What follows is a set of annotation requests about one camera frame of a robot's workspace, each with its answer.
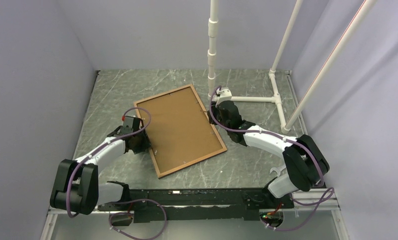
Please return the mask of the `blue photo frame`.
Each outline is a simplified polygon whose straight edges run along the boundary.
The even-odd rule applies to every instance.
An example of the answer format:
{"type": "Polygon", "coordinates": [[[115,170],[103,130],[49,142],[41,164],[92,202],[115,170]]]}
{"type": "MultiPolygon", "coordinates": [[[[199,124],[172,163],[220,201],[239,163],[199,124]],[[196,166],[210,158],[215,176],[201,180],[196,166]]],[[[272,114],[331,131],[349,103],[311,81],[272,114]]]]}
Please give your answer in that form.
{"type": "Polygon", "coordinates": [[[148,127],[149,150],[158,178],[227,151],[192,84],[134,102],[148,127]]]}

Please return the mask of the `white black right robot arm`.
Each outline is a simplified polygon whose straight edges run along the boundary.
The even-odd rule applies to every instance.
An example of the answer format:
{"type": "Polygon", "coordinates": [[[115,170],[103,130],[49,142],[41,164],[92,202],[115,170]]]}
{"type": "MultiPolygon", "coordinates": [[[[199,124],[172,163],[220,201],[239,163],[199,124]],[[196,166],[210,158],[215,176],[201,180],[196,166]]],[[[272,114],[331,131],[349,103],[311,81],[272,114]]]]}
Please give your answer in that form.
{"type": "Polygon", "coordinates": [[[286,174],[271,180],[262,194],[267,207],[275,207],[287,194],[298,190],[308,192],[324,182],[330,165],[309,135],[290,137],[265,130],[242,119],[237,106],[230,100],[211,103],[207,114],[209,122],[225,129],[233,142],[264,150],[284,161],[286,174]]]}

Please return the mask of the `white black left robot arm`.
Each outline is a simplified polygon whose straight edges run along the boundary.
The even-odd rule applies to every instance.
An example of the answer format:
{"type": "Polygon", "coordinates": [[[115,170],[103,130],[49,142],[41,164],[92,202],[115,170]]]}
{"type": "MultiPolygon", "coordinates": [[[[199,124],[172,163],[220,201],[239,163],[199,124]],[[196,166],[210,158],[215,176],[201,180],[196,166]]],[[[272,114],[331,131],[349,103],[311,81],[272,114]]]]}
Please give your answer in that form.
{"type": "Polygon", "coordinates": [[[150,140],[146,124],[138,117],[124,116],[122,125],[109,133],[104,141],[76,159],[64,159],[57,168],[49,204],[66,210],[73,218],[88,215],[97,205],[111,203],[124,210],[130,205],[129,186],[118,181],[99,183],[99,174],[107,165],[129,151],[134,154],[147,151],[150,140]]]}

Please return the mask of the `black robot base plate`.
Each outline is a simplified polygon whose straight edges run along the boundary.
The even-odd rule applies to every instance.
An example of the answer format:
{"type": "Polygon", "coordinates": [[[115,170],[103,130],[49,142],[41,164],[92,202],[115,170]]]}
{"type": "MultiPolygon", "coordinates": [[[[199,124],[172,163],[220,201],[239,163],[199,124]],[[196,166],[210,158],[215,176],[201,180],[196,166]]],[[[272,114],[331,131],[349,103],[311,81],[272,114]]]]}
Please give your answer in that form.
{"type": "Polygon", "coordinates": [[[133,213],[135,223],[167,218],[177,220],[243,219],[258,221],[260,214],[293,209],[288,195],[275,198],[263,188],[132,189],[134,204],[105,203],[101,212],[133,213]]]}

